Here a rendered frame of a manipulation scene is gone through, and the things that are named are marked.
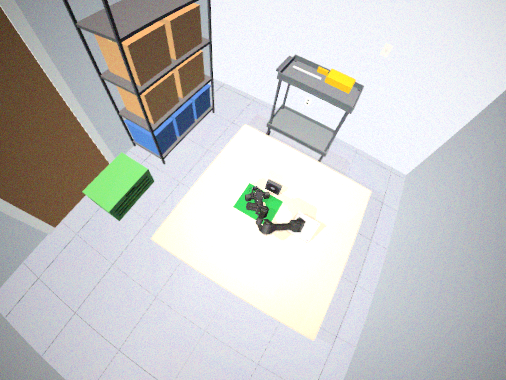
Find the green circuit board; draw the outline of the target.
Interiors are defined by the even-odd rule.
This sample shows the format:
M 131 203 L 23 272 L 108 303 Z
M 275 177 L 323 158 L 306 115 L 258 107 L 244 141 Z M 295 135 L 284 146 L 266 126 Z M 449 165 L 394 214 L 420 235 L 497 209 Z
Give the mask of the green circuit board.
M 252 199 L 251 201 L 245 201 L 245 195 L 251 193 L 253 187 L 254 185 L 249 183 L 249 185 L 244 190 L 244 192 L 242 193 L 242 195 L 240 196 L 240 198 L 233 207 L 256 220 L 258 216 L 257 214 L 255 214 L 255 211 L 246 209 L 247 202 L 255 203 L 254 199 Z M 281 200 L 275 198 L 272 195 L 270 195 L 269 199 L 263 199 L 263 205 L 269 208 L 267 217 L 264 219 L 268 219 L 269 221 L 272 222 L 282 203 L 283 202 Z

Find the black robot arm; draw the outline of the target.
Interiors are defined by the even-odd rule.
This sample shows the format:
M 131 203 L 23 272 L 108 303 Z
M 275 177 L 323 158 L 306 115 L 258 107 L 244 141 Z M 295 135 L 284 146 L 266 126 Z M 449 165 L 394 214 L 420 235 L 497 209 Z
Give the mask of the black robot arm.
M 258 199 L 263 200 L 262 190 L 256 190 L 253 193 L 253 196 L 255 197 L 256 200 Z M 255 211 L 255 214 L 257 214 L 258 217 L 256 219 L 256 225 L 258 226 L 259 231 L 263 235 L 271 235 L 277 231 L 292 231 L 293 233 L 301 232 L 302 228 L 304 227 L 304 224 L 306 223 L 306 221 L 304 221 L 301 217 L 299 217 L 296 220 L 290 220 L 289 223 L 273 224 L 268 219 L 264 219 L 267 217 L 269 208 L 267 206 L 264 206 L 262 202 L 258 203 L 247 202 L 246 209 Z M 261 224 L 263 220 L 264 223 L 262 226 Z

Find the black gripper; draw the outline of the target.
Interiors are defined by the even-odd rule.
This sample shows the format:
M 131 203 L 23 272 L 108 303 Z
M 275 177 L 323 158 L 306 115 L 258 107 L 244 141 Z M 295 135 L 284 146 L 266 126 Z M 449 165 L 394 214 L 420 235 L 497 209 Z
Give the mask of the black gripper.
M 265 192 L 265 193 L 263 192 L 263 197 L 264 197 L 264 199 L 269 199 L 270 192 Z M 255 203 L 258 203 L 258 202 L 263 203 L 263 200 L 261 200 L 261 199 L 256 200 L 255 199 L 255 197 L 253 196 L 253 188 L 252 188 L 252 192 L 250 194 L 245 195 L 245 201 L 251 201 L 252 199 L 254 199 Z

